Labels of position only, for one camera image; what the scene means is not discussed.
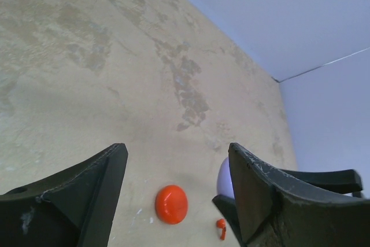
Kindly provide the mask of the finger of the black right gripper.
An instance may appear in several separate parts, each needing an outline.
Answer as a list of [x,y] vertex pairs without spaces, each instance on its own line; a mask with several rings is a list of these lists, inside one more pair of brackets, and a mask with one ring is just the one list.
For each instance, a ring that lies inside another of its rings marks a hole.
[[323,190],[347,194],[363,190],[361,177],[353,169],[332,172],[299,172],[281,169],[279,186],[297,194]]
[[219,194],[212,199],[212,202],[230,225],[238,243],[243,244],[235,200]]

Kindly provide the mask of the lilac earbud charging case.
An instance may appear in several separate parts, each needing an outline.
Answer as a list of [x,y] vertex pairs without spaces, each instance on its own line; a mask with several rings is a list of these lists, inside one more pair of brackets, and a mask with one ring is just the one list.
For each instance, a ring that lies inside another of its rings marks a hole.
[[231,180],[229,158],[222,162],[217,176],[217,194],[234,199],[234,189]]

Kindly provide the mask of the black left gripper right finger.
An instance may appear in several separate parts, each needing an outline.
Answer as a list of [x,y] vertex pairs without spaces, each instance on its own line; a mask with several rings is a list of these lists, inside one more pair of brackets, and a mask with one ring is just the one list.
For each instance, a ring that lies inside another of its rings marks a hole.
[[368,246],[369,200],[360,192],[294,193],[280,170],[238,143],[228,151],[242,240],[249,246]]

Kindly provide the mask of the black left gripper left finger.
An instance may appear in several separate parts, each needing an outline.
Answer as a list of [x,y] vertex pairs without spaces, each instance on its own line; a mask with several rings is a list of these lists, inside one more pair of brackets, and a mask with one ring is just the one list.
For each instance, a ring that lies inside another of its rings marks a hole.
[[114,143],[1,195],[1,246],[107,246],[127,159]]

